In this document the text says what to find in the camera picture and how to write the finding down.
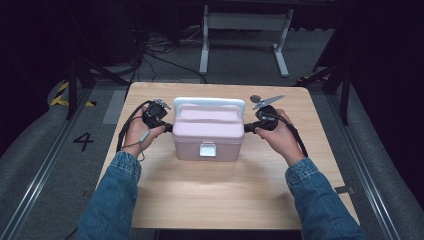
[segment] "white stand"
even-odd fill
[[[209,29],[267,30],[281,32],[279,43],[273,44],[273,51],[281,76],[288,77],[289,72],[281,51],[290,27],[292,15],[293,9],[288,10],[287,14],[209,13],[208,6],[205,5],[203,15],[203,46],[199,72],[206,74],[208,71]]]

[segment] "stool leg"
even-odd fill
[[[200,57],[200,70],[199,73],[206,74],[208,72],[208,58],[209,58],[209,42],[208,42],[208,6],[205,5],[203,14],[203,46],[202,55]]]
[[[283,49],[284,41],[286,40],[287,32],[289,31],[292,15],[293,9],[288,10],[286,14],[286,20],[284,21],[283,28],[281,29],[280,42],[278,43],[278,45],[272,45],[274,49],[275,59],[277,60],[278,68],[280,69],[280,74],[282,77],[289,76],[289,71],[287,70],[286,62],[284,61],[284,57],[281,51]]]

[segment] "white handle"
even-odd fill
[[[200,98],[200,97],[177,97],[174,99],[175,116],[180,116],[180,105],[184,103],[198,106],[218,107],[225,105],[235,105],[239,108],[237,116],[242,119],[244,115],[245,102],[241,99],[230,98]]]

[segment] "printed number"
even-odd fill
[[[81,150],[82,152],[85,151],[85,148],[87,147],[87,143],[93,143],[94,142],[94,140],[90,140],[90,136],[91,136],[91,133],[86,132],[81,137],[74,139],[74,143],[84,143],[84,145],[82,146],[82,150]]]

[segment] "hand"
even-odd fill
[[[277,109],[277,113],[284,117],[289,123],[293,124],[282,109]],[[273,131],[262,128],[256,128],[255,131],[269,143],[274,151],[284,157],[289,166],[305,158],[293,134],[283,122],[278,121],[278,125]]]
[[[152,144],[153,140],[165,131],[164,126],[150,129],[150,133],[146,139],[141,144],[135,144],[140,141],[141,136],[145,132],[149,131],[149,127],[147,127],[141,118],[144,110],[145,108],[142,108],[134,115],[125,136],[124,146],[127,147],[122,148],[122,151],[133,155],[135,158],[138,158],[140,153],[146,150]]]

